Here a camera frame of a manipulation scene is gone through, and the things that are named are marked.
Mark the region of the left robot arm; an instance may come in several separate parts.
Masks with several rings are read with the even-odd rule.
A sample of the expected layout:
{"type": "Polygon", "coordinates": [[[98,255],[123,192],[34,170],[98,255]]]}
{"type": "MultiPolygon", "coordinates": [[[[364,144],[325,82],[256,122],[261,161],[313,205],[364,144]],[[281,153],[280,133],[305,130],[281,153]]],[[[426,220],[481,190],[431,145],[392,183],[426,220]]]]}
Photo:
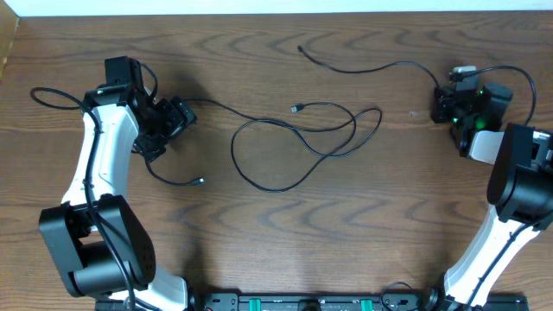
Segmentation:
{"type": "Polygon", "coordinates": [[[44,209],[39,230],[66,291],[97,310],[194,310],[187,282],[156,262],[149,234],[127,202],[130,158],[149,167],[197,117],[178,97],[157,99],[147,66],[128,56],[105,60],[105,83],[75,107],[85,127],[69,189],[44,209]]]}

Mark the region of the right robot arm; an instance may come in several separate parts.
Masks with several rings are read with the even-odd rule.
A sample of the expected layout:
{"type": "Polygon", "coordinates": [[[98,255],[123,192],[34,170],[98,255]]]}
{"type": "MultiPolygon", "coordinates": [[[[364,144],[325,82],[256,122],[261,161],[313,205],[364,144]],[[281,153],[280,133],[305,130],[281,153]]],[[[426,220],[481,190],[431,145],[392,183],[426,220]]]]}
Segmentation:
{"type": "Polygon", "coordinates": [[[492,164],[485,220],[457,263],[429,293],[427,310],[481,310],[499,276],[552,223],[552,135],[503,124],[506,86],[458,83],[435,89],[431,118],[450,122],[461,156],[492,164]]]}

